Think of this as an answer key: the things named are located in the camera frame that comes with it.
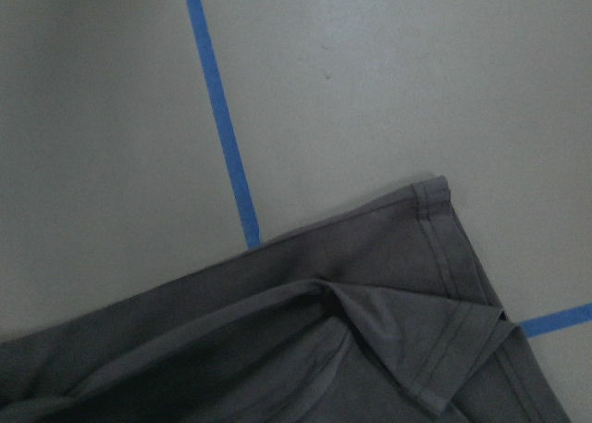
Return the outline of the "dark brown t-shirt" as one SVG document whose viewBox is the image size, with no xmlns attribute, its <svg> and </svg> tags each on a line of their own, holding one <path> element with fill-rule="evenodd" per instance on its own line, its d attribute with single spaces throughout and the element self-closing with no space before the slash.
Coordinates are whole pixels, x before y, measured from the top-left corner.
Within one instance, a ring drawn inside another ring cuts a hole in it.
<svg viewBox="0 0 592 423">
<path fill-rule="evenodd" d="M 446 179 L 1 346 L 5 422 L 564 422 Z"/>
</svg>

